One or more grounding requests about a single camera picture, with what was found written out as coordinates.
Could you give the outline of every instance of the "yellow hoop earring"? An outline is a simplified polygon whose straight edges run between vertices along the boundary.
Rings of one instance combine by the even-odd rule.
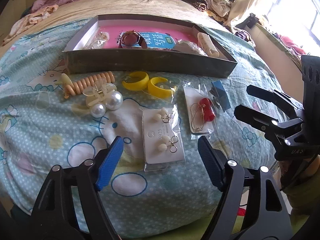
[[[156,98],[168,98],[172,96],[171,89],[163,89],[160,87],[155,86],[155,84],[159,82],[167,82],[168,80],[163,77],[154,77],[151,78],[148,83],[148,91],[149,94],[156,97]]]
[[[122,85],[127,90],[131,91],[141,91],[147,88],[149,82],[149,76],[146,72],[143,71],[136,71],[129,74],[129,77],[139,77],[141,78],[140,81],[134,83],[127,83],[122,81]]]

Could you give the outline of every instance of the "blue polka dot bedsheet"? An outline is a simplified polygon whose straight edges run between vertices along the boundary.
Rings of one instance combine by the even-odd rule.
[[[168,107],[142,93],[121,86],[124,73],[114,72],[116,86],[123,94],[120,109],[93,118],[84,95],[63,98],[57,85],[66,72],[63,49],[75,33],[88,22],[78,20],[20,38],[0,59],[0,192],[8,194],[24,212],[30,214],[37,194],[50,168],[79,165],[106,148],[115,136],[124,138],[122,157],[111,181],[99,194],[117,233],[123,238],[156,235],[207,216],[217,206],[221,193],[209,180],[197,151],[197,140],[190,140],[187,106],[182,86],[176,94],[181,117],[185,166],[144,172],[141,119],[144,107]],[[238,62],[227,79],[220,79],[231,109],[216,118],[211,136],[213,147],[244,167],[275,165],[274,148],[263,133],[239,122],[234,108],[244,104],[283,120],[282,113],[265,101],[251,97],[246,87],[281,87],[254,49],[231,33],[203,27]],[[73,75],[76,81],[84,75]],[[166,73],[194,87],[208,88],[217,78]],[[73,189],[80,228],[87,231],[78,192]]]

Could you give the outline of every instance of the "bed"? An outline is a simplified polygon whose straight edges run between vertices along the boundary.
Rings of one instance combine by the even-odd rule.
[[[123,94],[123,106],[95,119],[84,106],[84,96],[65,100],[56,85],[66,66],[63,49],[68,41],[98,14],[134,13],[194,22],[206,30],[238,62],[227,79],[220,79],[231,109],[219,114],[210,143],[244,167],[261,165],[275,169],[274,149],[263,133],[237,121],[233,110],[251,106],[280,122],[282,112],[274,105],[246,93],[249,84],[281,90],[274,74],[245,41],[214,20],[180,0],[81,0],[59,7],[39,24],[0,47],[0,192],[30,214],[40,187],[55,164],[70,167],[92,158],[116,135],[128,138],[109,186],[100,192],[103,205],[117,233],[124,238],[160,234],[208,216],[221,193],[214,187],[190,140],[190,128],[182,87],[177,92],[186,166],[163,171],[143,171],[139,141],[141,108],[169,106],[121,86],[124,73],[114,72]],[[170,74],[193,86],[217,78]],[[78,80],[85,75],[74,75]],[[73,189],[80,228],[87,230],[77,190]]]

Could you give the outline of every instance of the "gold earring hook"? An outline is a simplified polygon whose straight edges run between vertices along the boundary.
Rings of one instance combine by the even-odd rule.
[[[176,153],[178,151],[177,146],[175,145],[175,143],[177,143],[179,141],[179,137],[174,135],[171,137],[171,141],[170,142],[170,152],[171,153]]]
[[[172,118],[172,117],[171,117],[171,114],[172,114],[172,113],[170,113],[169,115],[166,114],[166,117],[161,117],[161,118],[162,118],[162,122],[164,122],[164,123],[169,123],[169,122],[170,122],[170,119]]]
[[[194,105],[197,105],[197,109],[196,111],[194,112],[194,114],[192,113],[192,108]],[[198,104],[198,103],[194,103],[190,106],[190,114],[191,114],[191,127],[193,129],[194,132],[200,132],[203,130],[203,126],[204,126],[204,112],[203,112],[203,109],[205,107],[205,104]],[[196,117],[196,114],[197,112],[199,111],[199,108],[201,109],[201,117],[202,117],[202,125],[200,127],[198,127],[197,123],[196,123],[196,120],[195,120],[195,117]]]

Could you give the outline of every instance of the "white stud earring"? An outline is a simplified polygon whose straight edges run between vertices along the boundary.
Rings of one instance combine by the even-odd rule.
[[[161,140],[164,142],[162,144],[160,144],[158,146],[158,150],[160,152],[164,152],[168,149],[168,147],[170,147],[170,152],[171,153],[175,153],[178,151],[177,146],[175,145],[175,143],[177,143],[179,141],[179,137],[178,136],[172,136],[171,138],[168,135],[164,135],[162,136]]]
[[[167,145],[165,145],[164,143],[162,143],[162,144],[160,144],[159,146],[158,146],[158,150],[160,151],[160,152],[165,152],[166,150],[167,150]]]
[[[156,121],[162,120],[162,122],[164,122],[164,123],[169,123],[170,122],[170,118],[171,118],[171,114],[172,113],[170,113],[168,115],[167,110],[164,107],[162,107],[161,108],[161,114],[155,114],[153,116],[153,119],[156,120]]]

